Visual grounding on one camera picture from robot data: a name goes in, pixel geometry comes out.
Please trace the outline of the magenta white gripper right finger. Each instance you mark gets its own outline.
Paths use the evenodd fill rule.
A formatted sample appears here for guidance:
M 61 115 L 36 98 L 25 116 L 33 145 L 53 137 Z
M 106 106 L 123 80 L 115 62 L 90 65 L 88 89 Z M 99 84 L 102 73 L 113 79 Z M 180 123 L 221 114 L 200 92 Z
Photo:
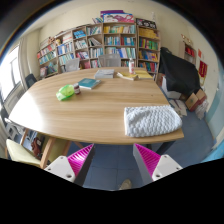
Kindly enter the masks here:
M 145 185 L 182 169 L 169 155 L 159 155 L 139 144 L 133 145 L 133 156 Z

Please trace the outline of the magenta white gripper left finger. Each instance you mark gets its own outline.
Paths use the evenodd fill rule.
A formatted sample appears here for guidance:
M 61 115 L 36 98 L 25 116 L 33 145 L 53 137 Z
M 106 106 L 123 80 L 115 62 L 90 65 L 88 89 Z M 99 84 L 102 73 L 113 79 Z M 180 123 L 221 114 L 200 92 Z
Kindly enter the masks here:
M 95 146 L 90 144 L 68 157 L 59 156 L 45 168 L 45 171 L 82 186 L 94 155 Z

